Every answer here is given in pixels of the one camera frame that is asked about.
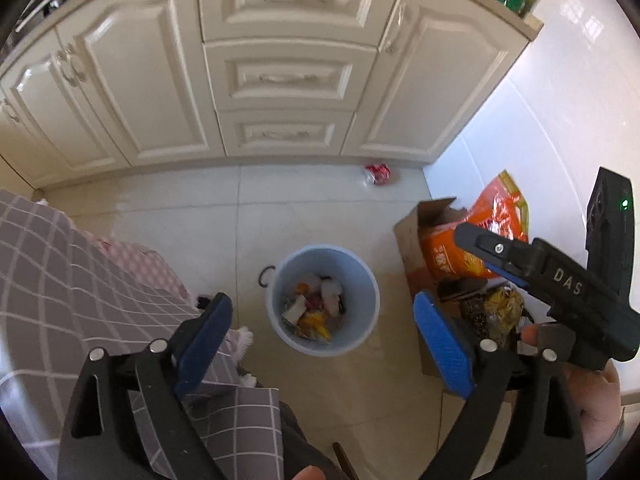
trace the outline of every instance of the tiled floor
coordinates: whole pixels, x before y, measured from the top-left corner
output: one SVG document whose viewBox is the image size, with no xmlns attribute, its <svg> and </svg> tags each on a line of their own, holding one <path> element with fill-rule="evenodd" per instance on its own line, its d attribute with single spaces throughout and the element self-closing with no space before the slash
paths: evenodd
<svg viewBox="0 0 640 480">
<path fill-rule="evenodd" d="M 47 193 L 80 228 L 158 250 L 197 294 L 226 292 L 255 333 L 244 360 L 280 389 L 308 439 L 343 444 L 362 480 L 417 479 L 438 446 L 442 384 L 420 371 L 393 225 L 429 192 L 421 170 L 364 187 L 351 166 L 243 166 L 130 176 Z M 260 270 L 311 243 L 358 254 L 378 280 L 378 326 L 357 350 L 312 358 L 271 329 Z"/>
</svg>

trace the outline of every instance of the finger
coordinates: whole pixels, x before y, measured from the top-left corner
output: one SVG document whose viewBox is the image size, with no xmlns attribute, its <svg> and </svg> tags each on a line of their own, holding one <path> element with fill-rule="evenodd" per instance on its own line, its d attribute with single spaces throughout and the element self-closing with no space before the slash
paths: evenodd
<svg viewBox="0 0 640 480">
<path fill-rule="evenodd" d="M 602 375 L 610 383 L 620 384 L 620 376 L 618 375 L 618 370 L 616 369 L 611 359 L 607 361 L 607 365 L 604 367 Z"/>
<path fill-rule="evenodd" d="M 538 328 L 539 325 L 529 325 L 522 329 L 520 338 L 523 343 L 531 346 L 538 346 Z"/>
<path fill-rule="evenodd" d="M 326 477 L 320 468 L 308 465 L 295 475 L 293 480 L 326 480 Z"/>
</svg>

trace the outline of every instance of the orange bag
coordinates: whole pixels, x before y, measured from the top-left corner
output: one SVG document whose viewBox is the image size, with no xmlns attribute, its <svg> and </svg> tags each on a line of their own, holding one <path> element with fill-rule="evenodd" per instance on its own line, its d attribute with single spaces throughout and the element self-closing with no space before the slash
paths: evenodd
<svg viewBox="0 0 640 480">
<path fill-rule="evenodd" d="M 527 202 L 509 173 L 503 171 L 484 188 L 464 219 L 420 231 L 422 256 L 436 280 L 497 276 L 480 258 L 463 251 L 454 242 L 454 231 L 462 222 L 471 222 L 511 240 L 529 241 Z"/>
</svg>

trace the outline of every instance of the plaid fabric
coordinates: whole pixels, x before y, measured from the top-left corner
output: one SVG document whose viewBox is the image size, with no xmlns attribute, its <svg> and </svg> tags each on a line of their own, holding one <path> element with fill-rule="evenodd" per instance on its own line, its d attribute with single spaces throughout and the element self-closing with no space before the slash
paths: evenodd
<svg viewBox="0 0 640 480">
<path fill-rule="evenodd" d="M 57 477 L 62 425 L 88 351 L 137 352 L 198 314 L 136 280 L 66 215 L 0 190 L 0 408 L 48 478 Z M 227 339 L 187 411 L 229 479 L 281 479 L 277 390 L 238 386 Z M 140 399 L 132 393 L 143 444 L 171 478 Z"/>
</svg>

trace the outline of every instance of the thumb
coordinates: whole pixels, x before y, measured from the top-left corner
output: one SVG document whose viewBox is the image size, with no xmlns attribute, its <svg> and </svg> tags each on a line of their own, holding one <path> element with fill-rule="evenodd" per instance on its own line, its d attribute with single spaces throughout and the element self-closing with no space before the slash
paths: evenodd
<svg viewBox="0 0 640 480">
<path fill-rule="evenodd" d="M 293 480 L 326 480 L 326 477 L 320 468 L 314 465 L 308 465 L 295 475 Z"/>
<path fill-rule="evenodd" d="M 538 346 L 538 327 L 539 325 L 529 325 L 524 327 L 520 334 L 522 342 L 531 346 Z"/>
</svg>

